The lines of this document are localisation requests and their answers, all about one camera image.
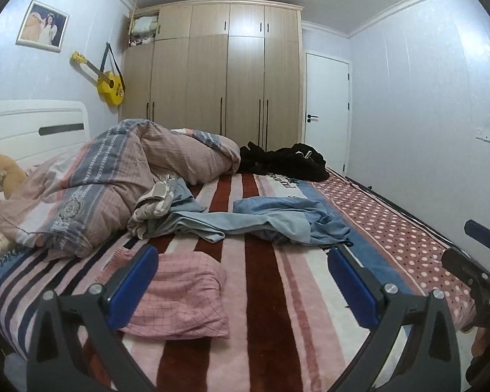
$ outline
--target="guitar strap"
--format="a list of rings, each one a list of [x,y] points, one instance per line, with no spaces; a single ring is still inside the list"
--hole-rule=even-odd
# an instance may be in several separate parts
[[[111,55],[113,56],[113,62],[114,62],[114,65],[116,67],[116,70],[118,71],[118,73],[120,75],[120,82],[122,83],[122,88],[123,88],[123,91],[125,92],[125,82],[123,80],[122,72],[121,72],[120,68],[118,67],[118,64],[116,63],[116,59],[114,58],[114,54],[113,54],[113,49],[111,48],[111,44],[109,44],[109,43],[106,44],[106,50],[103,53],[103,59],[102,59],[102,64],[100,66],[100,72],[103,72],[103,69],[105,69],[105,67],[106,67],[106,60],[107,60],[108,52],[111,52]]]

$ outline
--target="white door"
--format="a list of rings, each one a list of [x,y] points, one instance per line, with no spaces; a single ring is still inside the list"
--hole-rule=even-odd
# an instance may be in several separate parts
[[[349,125],[349,65],[307,54],[305,143],[343,174]]]

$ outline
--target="guitar headstock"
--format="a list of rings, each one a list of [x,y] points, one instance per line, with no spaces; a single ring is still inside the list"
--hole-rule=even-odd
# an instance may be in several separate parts
[[[74,52],[71,59],[77,61],[78,63],[87,63],[85,56],[79,52]]]

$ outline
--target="guitar neck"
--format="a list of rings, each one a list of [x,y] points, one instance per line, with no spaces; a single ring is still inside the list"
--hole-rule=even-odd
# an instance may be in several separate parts
[[[87,60],[86,65],[89,66],[89,68],[93,70],[94,73],[96,73],[96,75],[98,75],[101,79],[103,79],[107,84],[109,84],[111,87],[114,86],[113,81],[107,78],[107,76],[95,65],[93,65],[90,61]]]

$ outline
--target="door frame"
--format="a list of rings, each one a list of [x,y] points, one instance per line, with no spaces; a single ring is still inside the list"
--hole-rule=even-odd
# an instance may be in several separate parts
[[[303,81],[303,119],[302,119],[302,142],[305,142],[305,134],[307,131],[307,54],[310,54],[311,56],[317,56],[317,57],[324,57],[325,59],[331,59],[334,61],[339,61],[341,63],[346,63],[349,67],[349,105],[350,105],[350,110],[349,110],[349,119],[347,122],[347,135],[346,135],[346,150],[345,150],[345,170],[341,173],[339,172],[338,174],[341,174],[343,176],[346,176],[347,171],[349,169],[349,157],[350,157],[350,138],[351,138],[351,126],[352,126],[352,110],[353,110],[353,105],[352,105],[352,62],[348,59],[343,59],[342,57],[331,57],[329,55],[315,52],[313,50],[304,50],[304,81]]]

